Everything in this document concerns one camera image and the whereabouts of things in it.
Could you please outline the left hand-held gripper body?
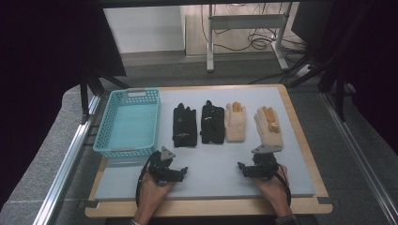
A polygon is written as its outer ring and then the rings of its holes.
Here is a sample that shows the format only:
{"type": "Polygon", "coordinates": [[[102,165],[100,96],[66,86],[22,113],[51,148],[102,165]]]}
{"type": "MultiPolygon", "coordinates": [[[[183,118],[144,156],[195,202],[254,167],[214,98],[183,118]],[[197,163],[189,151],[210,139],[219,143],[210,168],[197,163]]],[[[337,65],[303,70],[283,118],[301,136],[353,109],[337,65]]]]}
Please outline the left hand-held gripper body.
{"type": "Polygon", "coordinates": [[[179,171],[169,168],[175,156],[174,153],[163,146],[149,157],[149,167],[147,170],[159,186],[168,182],[179,181],[179,171]]]}

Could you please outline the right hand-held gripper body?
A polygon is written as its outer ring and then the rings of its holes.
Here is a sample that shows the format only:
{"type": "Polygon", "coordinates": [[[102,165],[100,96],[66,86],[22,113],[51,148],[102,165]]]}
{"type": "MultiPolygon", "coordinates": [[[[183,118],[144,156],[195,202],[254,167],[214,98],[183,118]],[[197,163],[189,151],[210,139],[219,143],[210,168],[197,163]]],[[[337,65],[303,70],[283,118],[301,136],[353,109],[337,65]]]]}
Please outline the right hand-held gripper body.
{"type": "Polygon", "coordinates": [[[279,167],[274,153],[281,150],[278,146],[260,144],[252,150],[254,165],[248,167],[247,172],[251,173],[251,177],[270,179],[279,167]]]}

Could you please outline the beige fleece glove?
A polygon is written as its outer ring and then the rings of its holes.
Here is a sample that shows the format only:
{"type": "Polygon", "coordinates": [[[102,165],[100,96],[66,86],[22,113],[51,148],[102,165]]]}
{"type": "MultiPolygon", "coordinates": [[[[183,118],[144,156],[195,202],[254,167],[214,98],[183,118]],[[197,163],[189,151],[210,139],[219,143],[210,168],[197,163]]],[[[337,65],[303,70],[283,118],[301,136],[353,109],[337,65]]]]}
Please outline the beige fleece glove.
{"type": "Polygon", "coordinates": [[[283,148],[282,127],[278,114],[272,107],[258,108],[254,120],[262,144],[283,148]]]}
{"type": "Polygon", "coordinates": [[[225,139],[228,142],[244,142],[246,138],[245,107],[235,101],[228,103],[224,111],[225,139]]]}

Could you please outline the black glove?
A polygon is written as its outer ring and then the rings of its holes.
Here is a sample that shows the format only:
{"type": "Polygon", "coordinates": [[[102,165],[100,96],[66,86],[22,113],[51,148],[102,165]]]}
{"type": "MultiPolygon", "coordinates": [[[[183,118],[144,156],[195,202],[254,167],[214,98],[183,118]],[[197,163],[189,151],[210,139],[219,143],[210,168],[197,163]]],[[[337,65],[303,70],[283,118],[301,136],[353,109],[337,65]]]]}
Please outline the black glove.
{"type": "Polygon", "coordinates": [[[217,107],[210,100],[202,108],[202,143],[222,144],[225,136],[224,108],[217,107]]]}
{"type": "Polygon", "coordinates": [[[196,110],[185,108],[179,103],[174,108],[173,118],[174,147],[194,147],[197,145],[196,110]]]}

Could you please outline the teal plastic basket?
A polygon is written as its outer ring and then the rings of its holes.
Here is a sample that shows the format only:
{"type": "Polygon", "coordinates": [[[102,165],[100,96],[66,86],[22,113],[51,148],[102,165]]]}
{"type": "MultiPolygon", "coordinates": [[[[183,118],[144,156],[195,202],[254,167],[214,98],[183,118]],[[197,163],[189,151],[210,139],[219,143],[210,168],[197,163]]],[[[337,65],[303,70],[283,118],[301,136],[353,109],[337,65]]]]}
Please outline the teal plastic basket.
{"type": "Polygon", "coordinates": [[[161,98],[157,88],[113,91],[93,145],[106,158],[145,158],[156,148],[161,98]]]}

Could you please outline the person's left hand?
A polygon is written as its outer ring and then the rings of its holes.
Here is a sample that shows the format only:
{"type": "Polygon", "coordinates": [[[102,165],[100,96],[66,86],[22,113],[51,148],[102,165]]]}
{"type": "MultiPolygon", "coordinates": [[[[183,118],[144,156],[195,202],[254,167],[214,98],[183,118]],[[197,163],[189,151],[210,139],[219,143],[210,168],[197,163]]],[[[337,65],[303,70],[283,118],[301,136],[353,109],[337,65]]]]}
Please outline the person's left hand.
{"type": "Polygon", "coordinates": [[[167,183],[159,186],[150,173],[144,175],[142,186],[140,188],[139,206],[136,217],[150,218],[156,209],[164,202],[168,192],[172,189],[174,183],[167,183]]]}

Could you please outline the person's right hand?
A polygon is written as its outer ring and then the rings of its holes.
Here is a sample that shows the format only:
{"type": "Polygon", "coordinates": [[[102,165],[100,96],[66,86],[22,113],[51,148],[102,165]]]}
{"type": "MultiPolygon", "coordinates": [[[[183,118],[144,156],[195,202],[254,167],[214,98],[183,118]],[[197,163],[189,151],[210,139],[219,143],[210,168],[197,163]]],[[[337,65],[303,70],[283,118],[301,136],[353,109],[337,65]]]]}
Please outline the person's right hand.
{"type": "Polygon", "coordinates": [[[284,218],[292,215],[283,183],[276,176],[273,176],[267,181],[260,178],[253,178],[253,181],[260,190],[263,198],[268,200],[272,205],[277,218],[284,218]]]}

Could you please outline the grey table mat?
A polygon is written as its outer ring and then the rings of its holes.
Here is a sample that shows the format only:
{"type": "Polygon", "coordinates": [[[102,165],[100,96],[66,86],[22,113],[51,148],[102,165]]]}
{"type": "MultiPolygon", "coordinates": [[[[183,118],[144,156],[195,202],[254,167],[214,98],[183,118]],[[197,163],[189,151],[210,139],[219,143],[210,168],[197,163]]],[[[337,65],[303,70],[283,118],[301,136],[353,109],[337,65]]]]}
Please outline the grey table mat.
{"type": "Polygon", "coordinates": [[[170,199],[233,199],[259,195],[254,183],[243,176],[238,168],[242,162],[251,165],[252,150],[261,141],[254,115],[262,106],[271,107],[279,116],[283,148],[275,154],[277,161],[288,168],[288,181],[292,195],[311,197],[314,185],[301,153],[297,135],[283,102],[282,92],[276,87],[250,87],[228,89],[196,89],[160,91],[161,114],[158,146],[165,146],[176,154],[173,170],[184,167],[188,172],[181,183],[168,194],[170,199]],[[198,143],[194,147],[175,148],[172,140],[173,110],[182,103],[199,111],[211,101],[223,107],[237,101],[246,107],[246,139],[244,142],[223,144],[198,143]]]}

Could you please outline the black tripod stand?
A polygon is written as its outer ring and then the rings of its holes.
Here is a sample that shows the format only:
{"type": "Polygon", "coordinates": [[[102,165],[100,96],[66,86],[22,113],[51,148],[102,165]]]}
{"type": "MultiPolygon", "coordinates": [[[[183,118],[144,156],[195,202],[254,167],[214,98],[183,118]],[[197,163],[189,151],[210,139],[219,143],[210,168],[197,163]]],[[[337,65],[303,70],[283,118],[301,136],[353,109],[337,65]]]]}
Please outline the black tripod stand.
{"type": "Polygon", "coordinates": [[[88,90],[91,90],[91,92],[97,97],[105,93],[105,89],[102,83],[100,82],[100,78],[103,78],[106,81],[113,83],[122,89],[129,88],[129,86],[126,83],[121,82],[114,76],[105,74],[96,68],[85,67],[80,82],[81,103],[82,103],[82,112],[83,112],[82,125],[85,124],[90,117],[89,104],[88,104],[88,90]]]}
{"type": "Polygon", "coordinates": [[[300,2],[292,31],[305,42],[305,54],[281,79],[286,88],[294,88],[320,75],[317,89],[328,92],[335,86],[335,112],[343,121],[343,67],[359,24],[360,8],[348,9],[337,0],[300,2]]]}

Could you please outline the dark curtain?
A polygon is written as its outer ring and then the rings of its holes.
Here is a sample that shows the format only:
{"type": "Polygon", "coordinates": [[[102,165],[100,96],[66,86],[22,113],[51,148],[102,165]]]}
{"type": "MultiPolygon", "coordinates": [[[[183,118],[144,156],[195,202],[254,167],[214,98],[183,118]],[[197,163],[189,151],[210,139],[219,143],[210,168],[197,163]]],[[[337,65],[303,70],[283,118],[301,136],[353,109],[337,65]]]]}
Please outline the dark curtain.
{"type": "Polygon", "coordinates": [[[0,210],[88,72],[125,73],[99,0],[0,0],[0,210]]]}
{"type": "Polygon", "coordinates": [[[353,103],[398,154],[398,0],[303,1],[292,31],[319,63],[337,60],[318,88],[351,84],[353,103]]]}

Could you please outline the aluminium rail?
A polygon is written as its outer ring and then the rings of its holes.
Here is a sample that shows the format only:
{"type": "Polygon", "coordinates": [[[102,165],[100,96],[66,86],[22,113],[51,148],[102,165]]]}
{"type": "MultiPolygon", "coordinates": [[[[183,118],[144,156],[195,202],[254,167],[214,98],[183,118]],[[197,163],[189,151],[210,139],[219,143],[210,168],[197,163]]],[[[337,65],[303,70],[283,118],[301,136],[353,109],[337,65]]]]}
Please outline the aluminium rail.
{"type": "Polygon", "coordinates": [[[398,225],[398,207],[393,201],[391,195],[377,177],[375,171],[371,167],[371,164],[367,160],[366,156],[363,154],[362,149],[360,148],[357,140],[354,138],[346,122],[344,122],[338,113],[335,112],[335,104],[331,97],[325,93],[320,93],[320,97],[323,99],[335,126],[341,133],[348,150],[353,156],[353,159],[356,161],[367,185],[374,194],[375,199],[387,221],[390,225],[398,225]]]}
{"type": "Polygon", "coordinates": [[[73,166],[75,164],[76,158],[80,153],[80,149],[83,146],[84,138],[88,132],[90,125],[92,124],[93,119],[91,116],[97,111],[97,108],[100,103],[100,97],[92,97],[88,104],[88,115],[89,118],[83,123],[80,124],[73,136],[73,139],[69,145],[69,149],[66,152],[63,161],[60,165],[60,168],[55,175],[52,185],[49,188],[49,191],[38,210],[38,214],[32,223],[32,225],[48,225],[53,214],[55,208],[60,200],[60,196],[64,190],[64,186],[69,179],[69,175],[73,166]]]}

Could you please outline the white desk frame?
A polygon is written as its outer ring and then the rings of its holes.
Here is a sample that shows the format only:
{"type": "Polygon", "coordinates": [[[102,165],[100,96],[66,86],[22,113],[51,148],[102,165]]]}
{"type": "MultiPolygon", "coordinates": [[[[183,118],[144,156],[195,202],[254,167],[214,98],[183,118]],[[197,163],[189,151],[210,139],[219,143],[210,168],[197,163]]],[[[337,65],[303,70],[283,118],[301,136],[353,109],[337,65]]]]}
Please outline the white desk frame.
{"type": "Polygon", "coordinates": [[[278,60],[281,70],[287,71],[288,65],[283,57],[281,43],[290,11],[293,6],[292,2],[287,4],[286,9],[280,14],[254,14],[254,15],[213,15],[213,6],[208,6],[208,29],[207,29],[207,72],[214,71],[214,44],[213,32],[222,29],[276,29],[277,35],[274,35],[270,43],[272,50],[278,60]]]}

